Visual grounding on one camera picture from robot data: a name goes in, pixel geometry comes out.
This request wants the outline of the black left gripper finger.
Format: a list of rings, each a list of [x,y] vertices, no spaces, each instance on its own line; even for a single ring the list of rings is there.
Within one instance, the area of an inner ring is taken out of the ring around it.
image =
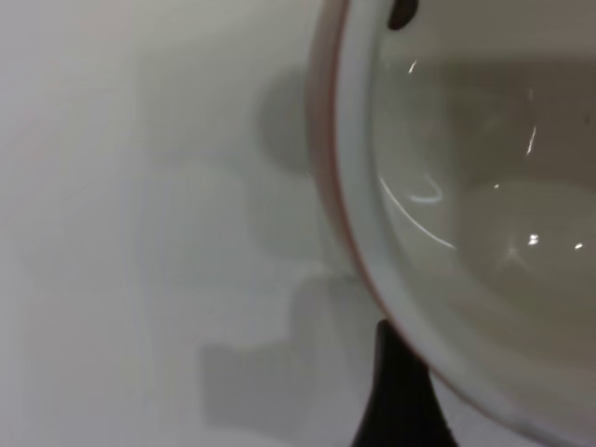
[[[427,366],[390,322],[376,326],[372,390],[354,447],[454,447]]]

